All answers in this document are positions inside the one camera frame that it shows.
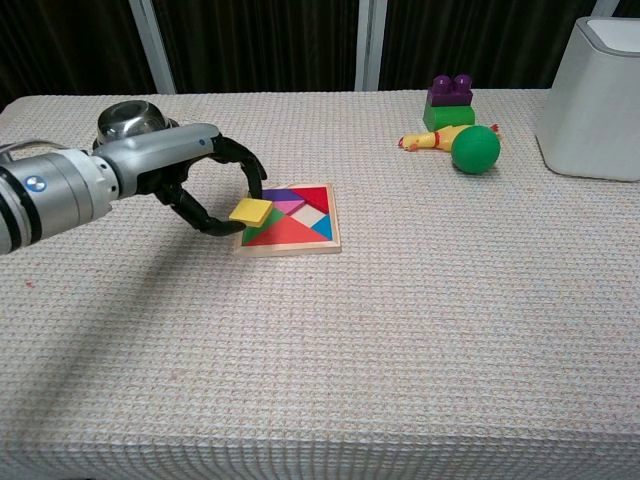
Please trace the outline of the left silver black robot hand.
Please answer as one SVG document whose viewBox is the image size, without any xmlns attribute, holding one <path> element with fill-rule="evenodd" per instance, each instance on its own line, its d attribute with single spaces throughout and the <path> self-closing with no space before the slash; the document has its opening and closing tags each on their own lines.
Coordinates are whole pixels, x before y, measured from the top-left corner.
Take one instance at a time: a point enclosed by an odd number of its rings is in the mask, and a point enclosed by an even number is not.
<svg viewBox="0 0 640 480">
<path fill-rule="evenodd" d="M 114 170 L 119 197 L 153 194 L 170 206 L 194 229 L 214 237 L 243 231 L 242 221 L 222 221 L 183 188 L 190 167 L 203 159 L 220 164 L 237 163 L 244 172 L 250 197 L 263 197 L 267 173 L 247 147 L 224 136 L 216 126 L 196 123 L 111 141 L 93 151 Z"/>
</svg>

